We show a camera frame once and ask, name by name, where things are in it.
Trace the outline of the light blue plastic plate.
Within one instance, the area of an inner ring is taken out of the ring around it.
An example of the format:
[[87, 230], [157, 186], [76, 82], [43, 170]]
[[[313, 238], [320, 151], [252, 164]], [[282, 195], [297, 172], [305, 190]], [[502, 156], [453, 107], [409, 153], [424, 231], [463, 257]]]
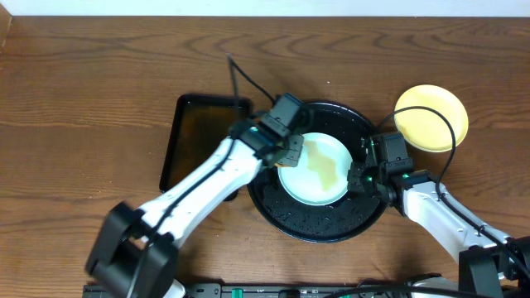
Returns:
[[347, 193], [347, 174], [353, 161], [346, 146], [322, 132], [303, 135], [295, 167], [280, 167], [278, 177], [285, 191], [300, 203], [332, 204]]

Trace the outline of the yellow plastic plate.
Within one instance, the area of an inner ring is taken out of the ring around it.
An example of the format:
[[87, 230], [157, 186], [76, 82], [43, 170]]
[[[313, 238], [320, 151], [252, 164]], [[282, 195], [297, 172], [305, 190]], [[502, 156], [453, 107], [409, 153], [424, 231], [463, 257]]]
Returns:
[[[442, 87], [422, 84], [405, 91], [397, 100], [395, 110], [409, 107], [426, 107], [446, 118], [455, 133], [455, 144], [459, 146], [469, 129], [469, 119], [463, 103], [450, 91]], [[449, 151], [452, 147], [451, 133], [446, 123], [437, 114], [425, 109], [411, 109], [394, 116], [397, 129], [414, 147], [429, 152]]]

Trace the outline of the orange sponge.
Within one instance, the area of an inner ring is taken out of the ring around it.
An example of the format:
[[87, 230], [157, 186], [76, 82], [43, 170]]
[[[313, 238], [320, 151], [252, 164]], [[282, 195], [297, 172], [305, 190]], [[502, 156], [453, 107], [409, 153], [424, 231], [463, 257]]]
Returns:
[[291, 166], [289, 166], [289, 165], [285, 165], [285, 164], [281, 164], [281, 163], [275, 163], [274, 166], [275, 166], [275, 167], [278, 167], [278, 168], [291, 167]]

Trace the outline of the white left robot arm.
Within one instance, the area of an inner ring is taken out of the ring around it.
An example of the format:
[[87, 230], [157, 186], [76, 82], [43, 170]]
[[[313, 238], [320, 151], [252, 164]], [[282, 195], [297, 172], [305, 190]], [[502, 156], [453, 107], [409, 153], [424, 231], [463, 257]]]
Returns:
[[214, 153], [179, 184], [138, 209], [121, 202], [99, 231], [85, 270], [112, 297], [182, 297], [177, 254], [220, 203], [274, 166], [308, 123], [264, 116], [238, 121]]

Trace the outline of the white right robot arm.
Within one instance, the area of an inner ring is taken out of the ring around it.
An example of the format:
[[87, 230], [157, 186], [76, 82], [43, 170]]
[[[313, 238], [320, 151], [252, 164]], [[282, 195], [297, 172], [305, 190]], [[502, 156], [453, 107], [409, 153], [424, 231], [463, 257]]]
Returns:
[[429, 171], [417, 171], [401, 133], [361, 141], [348, 190], [394, 207], [422, 226], [458, 263], [459, 280], [426, 274], [407, 283], [406, 297], [527, 297], [529, 239], [513, 238], [473, 214]]

